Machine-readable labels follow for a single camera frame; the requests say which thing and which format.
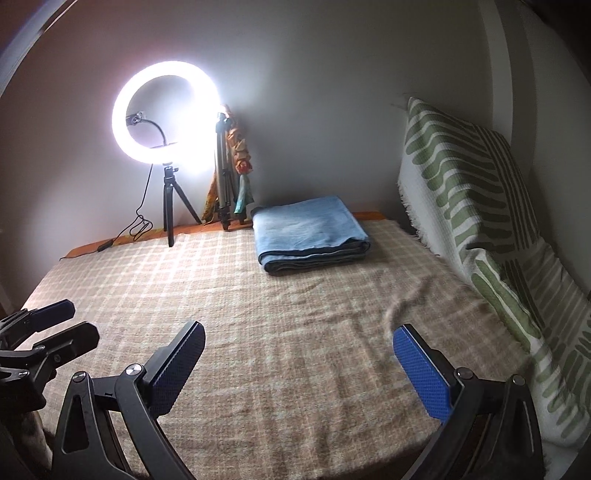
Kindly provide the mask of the beige plaid bed blanket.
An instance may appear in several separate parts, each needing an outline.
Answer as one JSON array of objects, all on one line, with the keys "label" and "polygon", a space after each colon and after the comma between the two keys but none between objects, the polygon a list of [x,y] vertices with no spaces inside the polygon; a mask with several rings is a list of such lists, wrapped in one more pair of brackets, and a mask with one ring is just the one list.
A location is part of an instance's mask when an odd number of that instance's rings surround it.
[{"label": "beige plaid bed blanket", "polygon": [[527,357],[489,304],[388,220],[366,258],[272,276],[252,230],[209,231],[59,261],[27,299],[72,301],[98,346],[45,388],[54,430],[72,374],[119,374],[189,320],[206,345],[160,420],[199,479],[397,479],[437,429],[396,358],[413,325],[457,366],[505,380]]}]

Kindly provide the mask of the grey folded tripod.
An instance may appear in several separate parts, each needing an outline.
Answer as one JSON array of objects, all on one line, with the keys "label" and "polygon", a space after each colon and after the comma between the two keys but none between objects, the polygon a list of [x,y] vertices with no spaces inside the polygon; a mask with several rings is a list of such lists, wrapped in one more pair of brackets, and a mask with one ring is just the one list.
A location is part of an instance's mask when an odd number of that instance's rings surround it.
[{"label": "grey folded tripod", "polygon": [[217,212],[224,231],[229,230],[232,205],[238,197],[235,187],[235,175],[232,173],[231,158],[228,153],[228,134],[230,120],[228,115],[221,112],[215,126],[216,132],[216,183],[217,183]]}]

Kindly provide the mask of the green striped white pillow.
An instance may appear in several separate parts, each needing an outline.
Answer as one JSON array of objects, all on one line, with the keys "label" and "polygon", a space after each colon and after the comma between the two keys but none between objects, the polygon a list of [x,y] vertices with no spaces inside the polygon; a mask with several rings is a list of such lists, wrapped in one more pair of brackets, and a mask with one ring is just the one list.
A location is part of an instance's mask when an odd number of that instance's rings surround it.
[{"label": "green striped white pillow", "polygon": [[590,303],[543,238],[506,139],[411,98],[399,191],[421,241],[493,307],[531,358],[544,440],[590,435]]}]

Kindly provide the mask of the colourful hanging cloth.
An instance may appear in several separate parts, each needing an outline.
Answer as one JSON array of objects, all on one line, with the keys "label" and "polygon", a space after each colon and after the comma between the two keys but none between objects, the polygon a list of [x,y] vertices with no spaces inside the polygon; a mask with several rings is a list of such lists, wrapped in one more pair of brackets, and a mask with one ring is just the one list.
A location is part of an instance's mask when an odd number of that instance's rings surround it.
[{"label": "colourful hanging cloth", "polygon": [[[238,120],[236,120],[235,115],[229,109],[228,105],[224,105],[221,112],[228,115],[228,119],[230,120],[230,128],[228,134],[226,134],[226,140],[228,140],[228,153],[231,158],[232,173],[235,175],[236,194],[238,194],[238,197],[235,199],[235,203],[232,205],[233,212],[231,219],[238,219],[239,224],[242,225],[245,224],[247,219],[246,208],[253,202],[252,187],[250,186],[249,182],[249,174],[252,172],[252,161],[250,161],[252,156],[249,154],[249,148],[247,148],[245,136],[238,126]],[[205,224],[219,221],[217,200],[215,161],[214,177],[211,180],[211,185],[209,185],[209,189],[205,197]]]}]

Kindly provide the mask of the blue denim pants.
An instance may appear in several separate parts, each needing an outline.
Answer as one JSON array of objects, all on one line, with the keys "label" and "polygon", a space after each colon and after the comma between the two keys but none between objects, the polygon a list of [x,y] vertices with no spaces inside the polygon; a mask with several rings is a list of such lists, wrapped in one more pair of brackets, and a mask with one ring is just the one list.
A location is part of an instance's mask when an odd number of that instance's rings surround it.
[{"label": "blue denim pants", "polygon": [[341,198],[318,197],[252,213],[256,256],[266,273],[363,259],[370,236]]}]

